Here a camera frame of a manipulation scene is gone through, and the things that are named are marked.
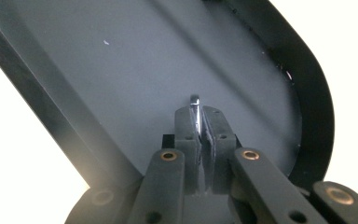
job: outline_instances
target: screw hole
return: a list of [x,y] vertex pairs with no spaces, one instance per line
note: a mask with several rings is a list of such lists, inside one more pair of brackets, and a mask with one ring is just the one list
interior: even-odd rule
[[161,159],[164,161],[174,161],[176,160],[176,158],[177,158],[176,153],[172,151],[166,151],[161,153]]
[[100,190],[92,195],[91,201],[98,206],[106,205],[113,200],[113,192],[109,189]]
[[146,223],[155,224],[161,221],[161,214],[158,212],[149,212],[146,214]]
[[260,158],[260,155],[258,155],[258,153],[253,152],[251,150],[246,150],[242,152],[242,156],[250,161],[255,161],[258,160]]
[[354,203],[354,199],[352,198],[352,196],[342,189],[329,187],[326,189],[326,193],[336,203],[342,203],[346,205]]
[[307,218],[304,216],[304,214],[302,214],[298,211],[293,211],[293,212],[289,213],[289,217],[296,223],[306,223],[307,222]]

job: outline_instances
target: rounded black edge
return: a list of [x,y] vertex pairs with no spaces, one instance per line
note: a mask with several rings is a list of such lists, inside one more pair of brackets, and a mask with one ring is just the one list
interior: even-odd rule
[[227,2],[266,44],[272,60],[293,78],[302,116],[302,136],[289,179],[311,190],[314,182],[324,179],[334,142],[333,102],[322,68],[270,1]]

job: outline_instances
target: curved black frame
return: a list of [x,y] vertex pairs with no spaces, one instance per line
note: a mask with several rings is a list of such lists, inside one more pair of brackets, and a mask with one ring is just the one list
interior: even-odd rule
[[[322,68],[304,41],[269,1],[227,2],[268,46],[272,60],[280,64],[284,72],[290,72],[296,83],[302,115],[302,139],[289,179],[301,188],[310,189],[315,181],[324,178],[334,140],[333,104]],[[116,184],[112,174],[107,174],[93,157],[83,139],[1,32],[0,66],[89,185]],[[70,146],[65,138],[73,140]],[[88,164],[87,170],[80,165],[84,163]],[[126,175],[130,177],[121,185],[122,188],[142,178],[126,159],[119,166],[127,167]]]

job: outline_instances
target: gray surface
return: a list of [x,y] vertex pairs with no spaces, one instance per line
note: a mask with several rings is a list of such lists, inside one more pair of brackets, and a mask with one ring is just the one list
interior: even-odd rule
[[[102,127],[143,174],[192,93],[223,111],[245,147],[285,174],[293,168],[301,138],[294,89],[221,3],[0,1],[0,28],[89,147]],[[34,59],[41,54],[45,61]]]

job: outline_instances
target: white background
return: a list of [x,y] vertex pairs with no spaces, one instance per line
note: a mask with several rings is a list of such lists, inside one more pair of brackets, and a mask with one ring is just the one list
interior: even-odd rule
[[[325,180],[358,192],[358,1],[273,3],[315,54],[333,96]],[[87,187],[0,70],[0,223],[63,223]]]

